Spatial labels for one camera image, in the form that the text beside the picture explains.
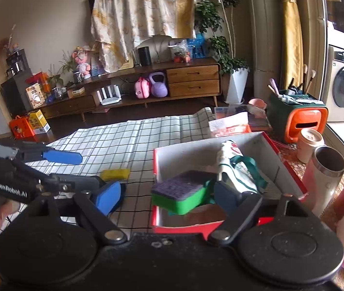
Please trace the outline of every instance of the wooden tv stand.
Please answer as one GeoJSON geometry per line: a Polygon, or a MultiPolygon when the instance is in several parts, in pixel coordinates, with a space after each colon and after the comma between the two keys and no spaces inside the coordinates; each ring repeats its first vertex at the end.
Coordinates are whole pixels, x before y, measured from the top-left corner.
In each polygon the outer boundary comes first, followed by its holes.
{"type": "Polygon", "coordinates": [[[163,102],[167,100],[178,100],[183,98],[212,96],[217,107],[217,95],[220,94],[220,67],[213,58],[192,59],[190,63],[163,62],[146,67],[134,67],[103,75],[84,83],[85,92],[73,98],[56,100],[50,104],[44,104],[41,109],[46,119],[63,115],[79,113],[85,121],[84,113],[100,111],[106,108],[121,106],[163,102]],[[118,76],[139,74],[146,77],[153,71],[164,71],[167,75],[168,96],[157,98],[139,99],[135,94],[122,95],[122,100],[116,104],[100,105],[96,91],[101,87],[111,84],[111,79],[118,76]]]}

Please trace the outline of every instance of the checkered tablecloth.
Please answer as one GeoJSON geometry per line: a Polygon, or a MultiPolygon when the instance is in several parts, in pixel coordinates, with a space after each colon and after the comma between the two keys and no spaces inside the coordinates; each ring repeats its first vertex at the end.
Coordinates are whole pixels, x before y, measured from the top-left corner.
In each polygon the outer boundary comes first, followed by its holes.
{"type": "MultiPolygon", "coordinates": [[[[209,137],[208,122],[213,120],[209,107],[194,115],[126,121],[107,126],[79,129],[48,146],[57,150],[79,152],[82,164],[67,165],[38,161],[29,163],[46,174],[93,176],[103,170],[129,168],[131,173],[122,206],[109,218],[128,236],[132,232],[147,232],[151,210],[150,189],[153,184],[153,149],[209,137]]],[[[0,233],[26,206],[8,217],[0,233]]],[[[62,217],[75,223],[74,218],[62,217]]]]}

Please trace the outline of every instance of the black cylinder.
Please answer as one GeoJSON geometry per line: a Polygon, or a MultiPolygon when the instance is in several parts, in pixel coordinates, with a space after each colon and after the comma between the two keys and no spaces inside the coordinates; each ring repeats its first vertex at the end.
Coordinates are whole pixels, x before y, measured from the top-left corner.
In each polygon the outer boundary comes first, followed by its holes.
{"type": "Polygon", "coordinates": [[[149,47],[138,48],[138,57],[140,58],[141,66],[151,65],[152,60],[150,59],[149,47]]]}

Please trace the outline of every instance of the pink backpack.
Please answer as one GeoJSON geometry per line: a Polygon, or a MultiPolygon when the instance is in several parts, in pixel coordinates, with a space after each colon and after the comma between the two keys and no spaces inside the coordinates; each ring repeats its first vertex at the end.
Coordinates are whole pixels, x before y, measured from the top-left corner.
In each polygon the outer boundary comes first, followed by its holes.
{"type": "Polygon", "coordinates": [[[149,81],[143,77],[139,77],[134,84],[137,98],[148,98],[150,93],[149,81]]]}

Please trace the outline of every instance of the white planter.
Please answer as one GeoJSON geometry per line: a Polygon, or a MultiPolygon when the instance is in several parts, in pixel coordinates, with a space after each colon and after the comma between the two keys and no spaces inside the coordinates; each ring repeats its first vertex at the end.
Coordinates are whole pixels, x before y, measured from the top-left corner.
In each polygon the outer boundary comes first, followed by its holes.
{"type": "Polygon", "coordinates": [[[226,98],[227,104],[240,104],[242,102],[248,74],[249,69],[245,68],[239,69],[233,74],[230,74],[230,84],[226,98]]]}

